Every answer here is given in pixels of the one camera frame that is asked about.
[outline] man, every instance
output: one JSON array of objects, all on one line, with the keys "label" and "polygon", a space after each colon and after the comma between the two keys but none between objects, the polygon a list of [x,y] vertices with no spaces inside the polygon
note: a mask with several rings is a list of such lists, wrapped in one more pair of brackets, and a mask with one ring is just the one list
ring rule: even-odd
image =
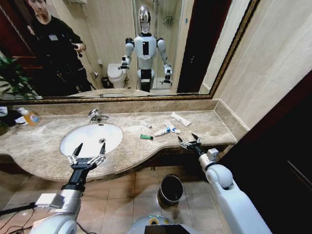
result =
[{"label": "man", "polygon": [[44,67],[50,73],[56,73],[53,79],[54,95],[72,95],[80,91],[91,91],[87,73],[77,53],[86,50],[86,46],[74,31],[63,21],[53,17],[47,9],[46,0],[27,0],[35,12],[33,29],[28,29],[39,41],[44,58]]}]

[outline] gold mirror frame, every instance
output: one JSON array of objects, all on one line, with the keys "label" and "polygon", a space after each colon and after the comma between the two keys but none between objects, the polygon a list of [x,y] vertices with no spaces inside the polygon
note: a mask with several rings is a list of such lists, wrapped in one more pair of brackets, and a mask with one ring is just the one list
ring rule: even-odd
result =
[{"label": "gold mirror frame", "polygon": [[245,14],[238,26],[235,36],[231,42],[228,52],[222,62],[218,74],[214,80],[209,94],[176,94],[163,96],[146,97],[104,97],[104,98],[85,98],[85,97],[44,97],[34,100],[0,100],[0,105],[21,105],[21,104],[57,104],[57,103],[91,103],[91,102],[112,102],[112,101],[152,101],[152,100],[191,100],[191,99],[211,99],[219,86],[233,55],[248,27],[248,24],[258,6],[260,0],[250,0]]}]

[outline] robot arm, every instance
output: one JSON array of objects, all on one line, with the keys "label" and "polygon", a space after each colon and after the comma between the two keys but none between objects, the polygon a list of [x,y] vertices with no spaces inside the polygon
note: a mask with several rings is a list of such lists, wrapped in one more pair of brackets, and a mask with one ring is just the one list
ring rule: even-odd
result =
[{"label": "robot arm", "polygon": [[171,65],[167,62],[168,56],[166,53],[166,45],[165,41],[162,38],[157,40],[157,48],[160,53],[161,59],[164,62],[164,70],[165,70],[165,83],[171,83],[170,78],[172,76]]},{"label": "robot arm", "polygon": [[204,153],[200,148],[201,139],[192,134],[196,141],[184,142],[179,138],[181,146],[199,155],[200,165],[211,184],[218,204],[235,234],[271,234],[261,215],[249,197],[239,189],[229,169],[216,164],[216,149]]},{"label": "robot arm", "polygon": [[121,66],[118,69],[130,69],[131,54],[135,47],[134,41],[131,38],[126,39],[126,54],[122,57]]},{"label": "robot arm", "polygon": [[68,183],[62,186],[60,194],[41,194],[36,206],[52,208],[54,215],[35,222],[31,234],[75,234],[76,219],[80,211],[81,197],[85,190],[88,173],[100,165],[105,159],[105,142],[98,156],[78,158],[81,151],[80,144],[68,160],[74,170]]}]

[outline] chrome faucet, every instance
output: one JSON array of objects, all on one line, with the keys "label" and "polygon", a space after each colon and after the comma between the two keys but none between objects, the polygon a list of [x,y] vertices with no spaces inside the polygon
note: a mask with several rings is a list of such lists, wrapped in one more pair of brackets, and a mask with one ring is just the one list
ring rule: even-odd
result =
[{"label": "chrome faucet", "polygon": [[92,111],[90,111],[88,117],[91,118],[90,123],[94,123],[95,121],[101,122],[102,120],[109,119],[109,116],[102,115],[101,111],[99,111],[98,109],[93,109]]}]

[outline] countertop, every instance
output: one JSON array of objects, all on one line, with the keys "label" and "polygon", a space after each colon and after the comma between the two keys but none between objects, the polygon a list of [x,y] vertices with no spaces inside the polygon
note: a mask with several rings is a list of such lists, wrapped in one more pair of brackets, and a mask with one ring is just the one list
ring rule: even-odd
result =
[{"label": "countertop", "polygon": [[[164,148],[180,147],[177,135],[168,133],[154,140],[140,139],[141,134],[153,136],[163,129],[164,122],[181,130],[185,141],[194,140],[191,133],[202,138],[203,145],[235,144],[236,139],[214,111],[176,112],[192,123],[185,127],[171,118],[172,112],[108,114],[107,123],[119,126],[123,139],[119,146],[106,154],[106,160],[88,174],[88,179],[111,179],[143,163]],[[72,169],[60,152],[65,135],[76,127],[90,124],[85,115],[44,116],[36,126],[18,125],[0,136],[0,154],[8,154],[25,171],[48,180],[68,180]],[[140,125],[144,120],[152,129]]]}]

